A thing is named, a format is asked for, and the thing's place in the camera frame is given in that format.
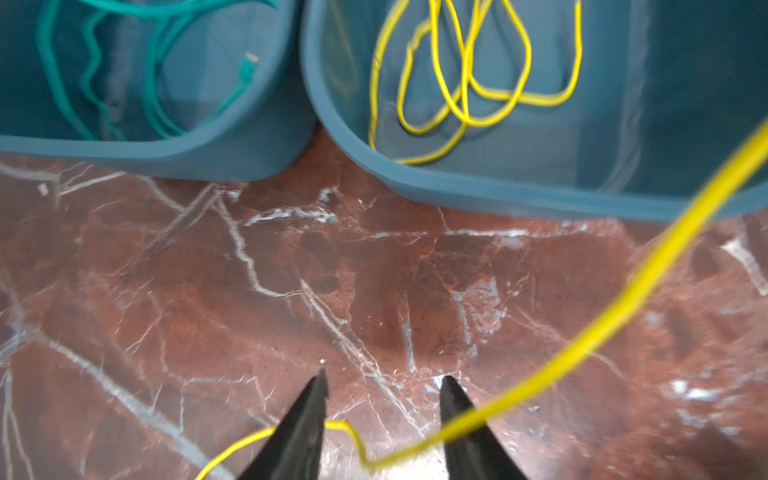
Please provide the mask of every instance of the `brown marble table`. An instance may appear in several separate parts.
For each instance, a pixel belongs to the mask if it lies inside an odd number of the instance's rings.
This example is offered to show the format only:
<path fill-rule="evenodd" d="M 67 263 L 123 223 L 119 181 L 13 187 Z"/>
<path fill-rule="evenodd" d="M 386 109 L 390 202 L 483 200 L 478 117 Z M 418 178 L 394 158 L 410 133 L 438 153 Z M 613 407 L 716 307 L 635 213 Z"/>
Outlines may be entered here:
<path fill-rule="evenodd" d="M 194 478 L 321 368 L 329 416 L 389 451 L 437 428 L 443 375 L 479 403 L 533 372 L 661 230 L 416 204 L 322 131 L 251 184 L 0 161 L 8 480 Z M 628 328 L 492 422 L 531 480 L 765 478 L 765 224 L 714 224 Z M 339 432 L 322 470 L 368 478 Z M 375 478 L 447 478 L 442 451 Z"/>

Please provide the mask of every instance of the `bin rim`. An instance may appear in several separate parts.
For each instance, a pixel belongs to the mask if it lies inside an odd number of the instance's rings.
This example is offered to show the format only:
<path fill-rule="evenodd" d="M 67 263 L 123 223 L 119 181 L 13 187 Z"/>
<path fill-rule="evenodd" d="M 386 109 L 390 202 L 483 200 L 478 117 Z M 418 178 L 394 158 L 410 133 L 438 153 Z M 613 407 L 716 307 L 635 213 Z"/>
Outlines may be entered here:
<path fill-rule="evenodd" d="M 110 158 L 137 162 L 171 158 L 215 141 L 248 118 L 266 100 L 283 72 L 290 52 L 295 27 L 295 14 L 301 0 L 278 0 L 273 34 L 265 55 L 259 60 L 255 82 L 211 121 L 195 127 L 188 133 L 170 139 L 155 141 L 86 141 L 55 138 L 0 135 L 0 144 L 6 153 L 37 155 L 42 157 Z"/>
<path fill-rule="evenodd" d="M 622 217 L 668 222 L 677 218 L 690 199 L 641 194 L 607 194 L 570 187 L 545 187 L 487 177 L 468 179 L 462 174 L 401 165 L 374 151 L 341 118 L 323 80 L 322 29 L 328 0 L 308 0 L 300 35 L 304 85 L 320 122 L 331 138 L 360 167 L 386 184 L 421 190 L 427 194 L 517 204 L 585 217 Z M 728 218 L 768 204 L 768 182 L 745 188 L 720 210 L 717 218 Z"/>

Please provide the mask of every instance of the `marble surface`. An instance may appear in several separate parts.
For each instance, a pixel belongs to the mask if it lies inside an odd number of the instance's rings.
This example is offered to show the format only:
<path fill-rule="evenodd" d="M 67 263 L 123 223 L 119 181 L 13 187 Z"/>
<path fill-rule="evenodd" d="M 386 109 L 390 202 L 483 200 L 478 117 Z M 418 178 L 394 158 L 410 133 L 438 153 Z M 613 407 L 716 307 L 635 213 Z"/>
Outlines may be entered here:
<path fill-rule="evenodd" d="M 251 184 L 0 158 L 0 472 L 193 478 L 325 368 L 374 455 L 475 403 L 604 308 L 660 228 L 392 194 L 324 132 Z M 492 421 L 531 480 L 765 478 L 768 212 L 714 224 L 625 330 Z M 211 478 L 235 478 L 258 449 Z M 329 432 L 322 478 L 367 478 Z M 446 478 L 442 450 L 375 478 Z"/>

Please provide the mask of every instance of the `coiled yellow cable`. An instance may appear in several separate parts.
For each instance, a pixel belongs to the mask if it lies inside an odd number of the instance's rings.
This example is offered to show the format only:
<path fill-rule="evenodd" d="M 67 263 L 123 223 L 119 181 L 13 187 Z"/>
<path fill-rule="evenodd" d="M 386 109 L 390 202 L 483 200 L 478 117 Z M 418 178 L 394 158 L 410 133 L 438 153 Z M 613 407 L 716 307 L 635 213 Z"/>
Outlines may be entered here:
<path fill-rule="evenodd" d="M 736 150 L 699 192 L 680 218 L 667 229 L 659 244 L 637 269 L 630 281 L 608 308 L 552 360 L 516 387 L 486 403 L 468 410 L 427 438 L 376 460 L 369 460 L 360 436 L 347 422 L 326 422 L 326 428 L 347 432 L 357 446 L 360 463 L 368 470 L 394 465 L 443 442 L 474 432 L 485 420 L 503 413 L 537 395 L 566 376 L 605 344 L 645 304 L 664 275 L 674 265 L 704 224 L 763 165 L 768 157 L 768 120 Z M 238 449 L 272 435 L 274 429 L 255 433 L 233 444 L 200 472 L 203 480 L 210 470 Z"/>
<path fill-rule="evenodd" d="M 578 82 L 578 74 L 581 69 L 581 56 L 583 52 L 583 45 L 581 42 L 581 0 L 577 0 L 574 7 L 574 44 L 575 55 L 573 71 L 571 73 L 571 79 L 568 82 L 567 87 L 557 94 L 536 94 L 523 92 L 525 82 L 528 80 L 528 75 L 531 71 L 531 41 L 528 37 L 528 33 L 525 30 L 521 19 L 517 15 L 517 12 L 510 4 L 509 0 L 502 0 L 505 10 L 512 21 L 512 24 L 520 34 L 523 47 L 525 49 L 525 63 L 522 73 L 518 79 L 518 83 L 513 91 L 497 88 L 487 88 L 481 85 L 472 73 L 472 66 L 474 62 L 474 44 L 477 36 L 482 28 L 482 24 L 485 21 L 485 17 L 488 14 L 489 9 L 493 3 L 493 0 L 474 0 L 472 9 L 472 19 L 470 21 L 470 28 L 468 32 L 466 47 L 462 40 L 461 25 L 458 22 L 458 16 L 456 14 L 455 7 L 451 0 L 445 0 L 448 6 L 450 18 L 453 24 L 454 33 L 456 35 L 456 41 L 458 44 L 459 53 L 462 56 L 462 80 L 460 85 L 454 90 L 453 94 L 450 94 L 448 87 L 445 84 L 445 78 L 442 73 L 439 61 L 438 50 L 438 25 L 437 19 L 440 13 L 441 0 L 429 0 L 429 18 L 419 24 L 416 27 L 413 37 L 406 47 L 406 60 L 402 68 L 400 75 L 399 89 L 397 94 L 397 114 L 400 120 L 400 124 L 403 128 L 411 134 L 423 135 L 432 131 L 437 125 L 439 125 L 448 113 L 451 111 L 462 122 L 459 129 L 451 136 L 451 138 L 442 147 L 428 154 L 419 155 L 416 157 L 408 157 L 397 160 L 401 164 L 418 165 L 425 164 L 431 161 L 435 161 L 440 157 L 447 154 L 464 136 L 466 128 L 471 127 L 490 127 L 497 124 L 499 121 L 506 118 L 515 107 L 518 102 L 537 105 L 540 107 L 554 107 L 565 102 Z M 376 41 L 376 48 L 374 50 L 372 67 L 371 67 L 371 85 L 370 85 L 370 98 L 371 98 L 371 121 L 369 126 L 368 143 L 370 147 L 376 149 L 376 128 L 378 125 L 379 117 L 379 73 L 381 70 L 381 62 L 384 58 L 386 46 L 389 43 L 389 39 L 392 37 L 392 33 L 395 27 L 400 21 L 403 13 L 408 7 L 409 0 L 398 0 L 395 6 L 390 10 L 384 25 L 379 33 L 379 37 Z M 438 79 L 440 91 L 445 98 L 445 104 L 440 108 L 437 114 L 429 120 L 427 123 L 420 126 L 411 125 L 405 117 L 404 105 L 406 99 L 406 92 L 408 90 L 408 82 L 410 80 L 412 68 L 413 68 L 413 55 L 419 48 L 422 38 L 426 34 L 432 34 L 431 37 L 431 53 L 432 53 L 432 65 L 435 69 L 435 76 Z M 478 92 L 482 97 L 506 101 L 504 107 L 483 118 L 474 118 L 468 112 L 468 85 Z M 461 98 L 462 109 L 459 110 L 456 104 L 457 100 Z"/>

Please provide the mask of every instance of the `blue bin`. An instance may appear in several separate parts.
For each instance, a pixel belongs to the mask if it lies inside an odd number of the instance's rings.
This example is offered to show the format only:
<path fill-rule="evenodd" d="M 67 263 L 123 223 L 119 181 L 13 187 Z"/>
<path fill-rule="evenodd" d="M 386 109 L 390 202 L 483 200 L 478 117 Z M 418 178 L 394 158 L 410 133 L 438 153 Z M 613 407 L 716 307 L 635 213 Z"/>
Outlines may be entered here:
<path fill-rule="evenodd" d="M 397 121 L 405 45 L 428 17 L 428 2 L 411 0 L 382 60 L 377 151 L 368 146 L 372 52 L 393 3 L 312 0 L 304 12 L 302 68 L 310 100 L 336 143 L 413 200 L 516 217 L 672 220 L 768 115 L 763 0 L 584 0 L 581 76 L 566 103 L 519 104 L 494 127 L 470 128 L 439 161 L 397 164 L 393 158 L 445 143 L 458 121 L 449 118 L 425 137 L 410 136 Z M 525 91 L 560 91 L 573 58 L 573 0 L 512 3 L 532 43 Z M 468 25 L 470 0 L 455 4 Z M 521 46 L 501 2 L 495 4 L 478 39 L 475 75 L 485 85 L 510 88 L 522 65 Z M 452 88 L 459 63 L 446 25 L 442 19 L 440 52 Z M 416 52 L 406 98 L 414 123 L 444 102 L 429 42 Z M 498 107 L 476 96 L 470 105 L 478 115 Z M 763 169 L 720 215 L 768 203 L 767 180 Z"/>
<path fill-rule="evenodd" d="M 158 139 L 141 107 L 146 45 L 153 22 L 109 15 L 97 30 L 104 62 L 99 98 L 119 108 L 130 141 L 84 141 L 56 108 L 35 44 L 45 0 L 5 3 L 0 28 L 0 151 L 94 161 L 135 174 L 190 180 L 258 180 L 287 167 L 309 142 L 316 117 L 304 91 L 296 33 L 300 0 L 277 7 L 241 2 L 202 15 L 163 64 L 159 86 L 168 114 L 188 133 Z M 62 0 L 52 44 L 74 109 L 92 132 L 97 108 L 78 91 L 89 59 L 80 27 L 93 10 Z M 240 81 L 244 49 L 258 56 L 253 80 L 213 114 Z"/>

